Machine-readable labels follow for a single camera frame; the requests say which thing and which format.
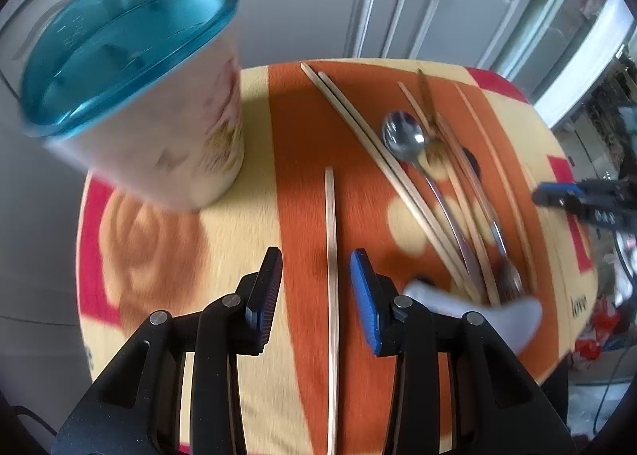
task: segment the chopstick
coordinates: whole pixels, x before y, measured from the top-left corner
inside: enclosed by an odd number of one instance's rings
[[[325,217],[327,231],[327,327],[329,330],[329,387],[327,400],[327,455],[336,455],[338,432],[338,258],[336,253],[336,198],[334,170],[325,169]]]
[[[402,167],[400,167],[400,164],[391,156],[385,146],[383,146],[380,139],[378,139],[371,127],[365,122],[358,110],[354,108],[345,95],[324,72],[317,75],[305,63],[301,63],[301,69],[327,98],[334,109],[336,109],[356,135],[361,145],[367,150],[376,165],[378,165],[378,168],[394,187],[394,190],[403,200],[410,213],[412,213],[416,222],[425,232],[425,235],[428,237],[438,256],[442,259],[453,280],[468,293],[471,300],[480,302],[480,295],[471,283],[466,267],[464,267],[464,263],[461,261],[458,252],[451,245],[451,242],[442,230],[442,227],[440,227],[434,214],[427,207],[422,196],[403,171]]]
[[[412,105],[413,110],[418,115],[422,126],[428,132],[430,136],[434,136],[434,129],[429,124],[429,120],[425,116],[425,112],[422,110],[416,99],[413,97],[412,93],[405,86],[404,83],[399,82],[398,86],[403,91],[404,96],[407,98],[407,101]],[[476,251],[476,256],[478,258],[478,262],[480,263],[480,269],[482,270],[482,277],[484,279],[485,287],[487,290],[488,301],[492,306],[498,306],[500,303],[500,298],[498,295],[498,286],[496,285],[496,278],[493,275],[493,270],[491,269],[491,264],[488,260],[487,249],[484,246],[484,242],[482,241],[482,236],[478,231],[478,227],[476,226],[475,219],[473,218],[473,213],[469,208],[469,203],[467,202],[467,197],[464,193],[463,186],[460,184],[460,180],[458,180],[458,176],[455,173],[455,169],[451,164],[447,145],[445,144],[444,149],[440,155],[440,160],[447,172],[447,176],[451,182],[451,186],[453,186],[453,190],[455,192],[455,196],[458,200],[458,205],[460,205],[460,210],[463,213],[464,221],[467,223],[467,228],[469,229],[469,235],[471,236],[471,241],[473,242],[473,247]]]
[[[515,200],[513,189],[511,189],[511,184],[506,175],[506,172],[504,171],[504,166],[502,166],[502,162],[500,162],[500,158],[498,157],[498,152],[496,151],[496,148],[494,147],[493,142],[491,142],[491,139],[487,135],[486,129],[482,125],[482,122],[480,122],[479,117],[476,115],[476,112],[473,109],[473,106],[467,99],[467,96],[464,94],[464,92],[461,90],[461,88],[458,86],[456,82],[454,83],[454,86],[456,90],[458,91],[458,93],[460,94],[460,97],[462,97],[464,101],[464,105],[466,106],[467,110],[469,110],[469,113],[471,114],[474,122],[476,123],[476,126],[478,126],[478,130],[480,131],[480,134],[482,135],[482,139],[487,145],[488,152],[490,153],[491,158],[493,159],[493,163],[496,166],[496,170],[498,171],[498,175],[502,182],[502,186],[504,187],[504,194],[506,194],[506,198],[508,199],[511,210],[513,211],[515,227],[518,232],[518,237],[520,238],[520,244],[522,245],[522,254],[524,256],[524,261],[526,262],[526,266],[527,266],[527,270],[529,274],[529,285],[531,287],[531,291],[533,292],[533,294],[536,294],[537,293],[537,273],[535,270],[535,264],[533,262],[533,254],[531,253],[531,243],[529,242],[529,236],[526,233],[526,228],[524,227],[522,214],[520,212],[520,208],[518,207],[517,201]]]

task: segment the table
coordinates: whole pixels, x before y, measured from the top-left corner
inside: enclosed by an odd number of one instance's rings
[[[596,294],[586,231],[572,216],[536,208],[539,181],[570,181],[568,160],[539,115],[491,72],[412,60],[314,61],[374,129],[388,110],[412,112],[397,86],[418,98],[418,68],[435,110],[480,166],[509,253],[543,318],[520,359],[543,381],[571,349]],[[450,276],[411,214],[340,116],[298,63],[243,71],[245,160],[227,194],[196,213],[171,213],[88,176],[78,231],[80,321],[93,378],[154,310],[196,312],[255,271],[266,248],[283,251],[283,283],[270,343],[239,362],[248,451],[320,454],[327,445],[327,269],[324,168],[334,167],[341,296],[339,451],[379,453],[387,424],[394,360],[371,355],[358,322],[348,259],[365,248],[376,271],[401,288],[427,275],[454,291]],[[532,259],[525,261],[515,215],[494,164],[517,201]],[[424,181],[408,175],[434,208]],[[433,169],[458,210],[444,171]],[[466,186],[468,195],[472,195]],[[461,213],[457,213],[462,223]],[[482,224],[485,242],[489,240]],[[496,259],[493,245],[487,245]],[[447,364],[440,358],[442,448],[450,432]],[[180,439],[188,441],[192,357],[187,360]]]

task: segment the brown swirl pattern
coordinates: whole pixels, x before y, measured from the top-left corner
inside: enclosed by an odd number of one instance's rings
[[[100,252],[106,298],[127,336],[155,310],[198,310],[208,257],[199,214],[166,211],[116,190],[100,224]]]

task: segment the teal lid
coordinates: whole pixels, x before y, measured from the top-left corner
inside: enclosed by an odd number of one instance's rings
[[[70,135],[121,107],[219,34],[238,0],[71,0],[21,84],[27,133]]]

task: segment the bucket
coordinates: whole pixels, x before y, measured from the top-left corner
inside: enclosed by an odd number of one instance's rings
[[[71,0],[21,84],[28,135],[110,184],[203,207],[243,162],[238,0]]]

